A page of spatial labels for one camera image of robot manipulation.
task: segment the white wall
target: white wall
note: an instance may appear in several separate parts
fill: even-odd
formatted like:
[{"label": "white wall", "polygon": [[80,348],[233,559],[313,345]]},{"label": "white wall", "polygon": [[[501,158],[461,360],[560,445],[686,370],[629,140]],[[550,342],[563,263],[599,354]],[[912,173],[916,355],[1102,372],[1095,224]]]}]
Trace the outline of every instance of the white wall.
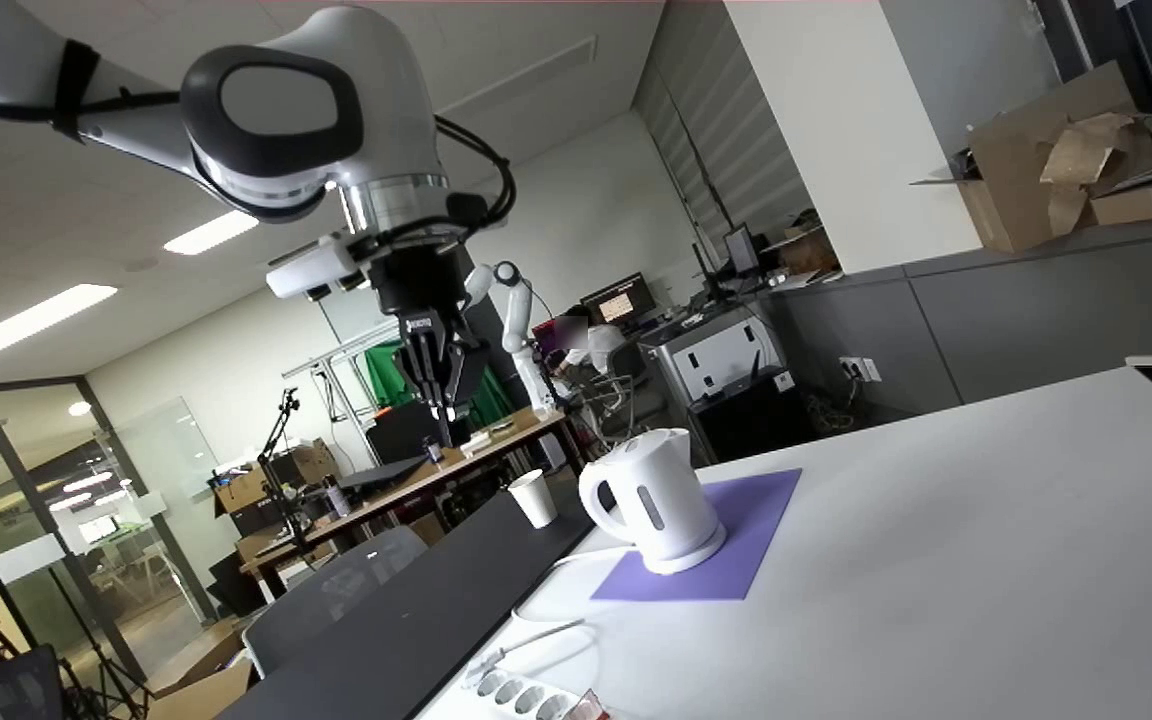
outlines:
[{"label": "white wall", "polygon": [[884,12],[945,152],[1062,85],[1029,0],[884,0]]},{"label": "white wall", "polygon": [[656,303],[702,287],[694,224],[636,111],[516,170],[522,205],[467,246],[481,263],[516,260],[554,314],[644,272]]},{"label": "white wall", "polygon": [[[336,336],[313,301],[276,301],[261,287],[93,372],[101,403],[146,472],[146,485],[163,497],[170,523],[204,583],[208,566],[235,548],[235,534],[233,519],[212,518],[200,485],[217,465],[239,465],[261,453],[282,392],[290,390],[282,372],[328,348],[336,348]],[[310,377],[299,377],[299,403],[290,442],[324,437],[346,467],[361,467],[366,442],[358,426],[333,428],[324,395]]]},{"label": "white wall", "polygon": [[961,192],[916,183],[945,173],[945,150],[881,0],[728,12],[850,272],[980,250]]}]

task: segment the purple mat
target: purple mat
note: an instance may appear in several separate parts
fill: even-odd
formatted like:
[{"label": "purple mat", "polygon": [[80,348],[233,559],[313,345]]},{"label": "purple mat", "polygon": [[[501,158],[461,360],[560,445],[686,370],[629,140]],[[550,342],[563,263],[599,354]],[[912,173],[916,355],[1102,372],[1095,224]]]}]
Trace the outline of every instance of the purple mat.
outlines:
[{"label": "purple mat", "polygon": [[799,475],[805,472],[773,472],[754,481],[705,485],[705,497],[728,528],[726,548],[680,575],[653,575],[640,554],[623,554],[623,559],[610,574],[591,600],[745,600],[765,567],[768,543]]}]

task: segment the computer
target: computer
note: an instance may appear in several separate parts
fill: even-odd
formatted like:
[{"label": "computer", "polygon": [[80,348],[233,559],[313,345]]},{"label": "computer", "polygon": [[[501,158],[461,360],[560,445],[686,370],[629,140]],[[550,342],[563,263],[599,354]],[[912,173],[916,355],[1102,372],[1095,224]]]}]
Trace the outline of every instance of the computer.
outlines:
[{"label": "computer", "polygon": [[375,448],[375,467],[351,472],[340,481],[346,494],[382,494],[388,485],[407,481],[425,465],[425,445],[442,437],[442,426],[425,403],[400,403],[369,428],[369,445]]}]

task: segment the mug handle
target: mug handle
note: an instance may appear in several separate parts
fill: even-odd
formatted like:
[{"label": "mug handle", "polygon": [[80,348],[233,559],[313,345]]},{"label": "mug handle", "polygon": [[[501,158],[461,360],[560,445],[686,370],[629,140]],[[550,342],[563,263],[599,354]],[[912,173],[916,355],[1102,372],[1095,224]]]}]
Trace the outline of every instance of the mug handle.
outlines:
[{"label": "mug handle", "polygon": [[629,523],[623,523],[623,518],[620,518],[620,497],[618,497],[618,513],[610,513],[606,510],[606,500],[599,500],[599,487],[606,487],[610,481],[599,481],[599,475],[591,475],[591,472],[579,472],[579,504],[585,504],[585,513],[590,513],[590,519],[591,523],[599,523],[610,537],[618,537],[620,543],[632,543],[632,534],[629,534]]}]

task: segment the white cup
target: white cup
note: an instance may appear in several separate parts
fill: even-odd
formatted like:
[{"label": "white cup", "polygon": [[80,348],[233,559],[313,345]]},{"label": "white cup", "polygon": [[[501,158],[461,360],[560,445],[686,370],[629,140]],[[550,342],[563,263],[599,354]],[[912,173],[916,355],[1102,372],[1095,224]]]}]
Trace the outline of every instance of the white cup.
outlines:
[{"label": "white cup", "polygon": [[509,485],[509,497],[524,510],[532,528],[550,528],[560,513],[541,467]]}]

